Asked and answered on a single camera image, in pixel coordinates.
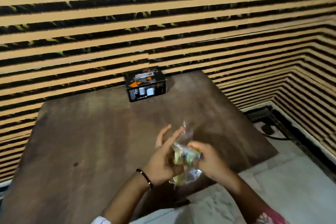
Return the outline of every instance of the hand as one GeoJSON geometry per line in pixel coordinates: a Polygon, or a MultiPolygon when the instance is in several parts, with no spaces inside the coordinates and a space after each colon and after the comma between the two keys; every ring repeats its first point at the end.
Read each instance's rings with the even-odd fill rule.
{"type": "Polygon", "coordinates": [[[183,132],[184,128],[180,127],[170,138],[163,142],[163,136],[170,128],[171,125],[169,124],[160,131],[155,142],[156,152],[153,154],[148,164],[143,168],[143,171],[153,185],[160,185],[184,172],[183,165],[174,165],[168,161],[168,156],[173,151],[171,146],[176,138],[183,132]]]}
{"type": "Polygon", "coordinates": [[[188,146],[195,148],[203,154],[203,159],[197,160],[193,165],[200,169],[210,179],[222,184],[225,177],[232,175],[228,165],[221,159],[218,151],[210,144],[191,141],[188,146]]]}

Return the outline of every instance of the clothing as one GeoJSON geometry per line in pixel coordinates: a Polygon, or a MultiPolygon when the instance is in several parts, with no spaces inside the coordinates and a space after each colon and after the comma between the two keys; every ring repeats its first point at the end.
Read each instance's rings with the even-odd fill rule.
{"type": "MultiPolygon", "coordinates": [[[[111,224],[107,219],[102,216],[97,217],[91,224],[111,224]]],[[[271,208],[264,210],[255,224],[289,224],[279,213],[271,208]]]]}

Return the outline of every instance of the forearm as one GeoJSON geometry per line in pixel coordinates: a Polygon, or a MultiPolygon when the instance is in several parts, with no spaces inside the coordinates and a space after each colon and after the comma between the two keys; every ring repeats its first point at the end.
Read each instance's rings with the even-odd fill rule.
{"type": "Polygon", "coordinates": [[[111,224],[128,223],[137,204],[148,189],[149,185],[145,178],[136,172],[111,200],[103,216],[111,224]]]}
{"type": "Polygon", "coordinates": [[[233,171],[222,175],[217,182],[228,190],[247,224],[255,223],[268,207],[261,197],[233,171]]]}

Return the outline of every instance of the person's left hand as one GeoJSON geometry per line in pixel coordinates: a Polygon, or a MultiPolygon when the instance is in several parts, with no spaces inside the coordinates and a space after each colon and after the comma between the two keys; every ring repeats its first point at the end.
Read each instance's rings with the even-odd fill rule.
{"type": "Polygon", "coordinates": [[[160,131],[155,142],[156,152],[143,168],[144,173],[148,176],[153,185],[160,185],[184,172],[183,165],[174,165],[168,161],[168,155],[172,151],[171,146],[176,138],[183,132],[184,128],[180,127],[170,138],[163,142],[163,136],[170,128],[171,125],[169,124],[160,131]]]}

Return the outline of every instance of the pink sleeve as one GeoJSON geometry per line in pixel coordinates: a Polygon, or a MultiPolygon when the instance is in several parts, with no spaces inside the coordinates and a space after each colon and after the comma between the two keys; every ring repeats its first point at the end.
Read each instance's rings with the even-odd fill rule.
{"type": "Polygon", "coordinates": [[[289,224],[279,213],[271,208],[266,208],[255,224],[289,224]]]}

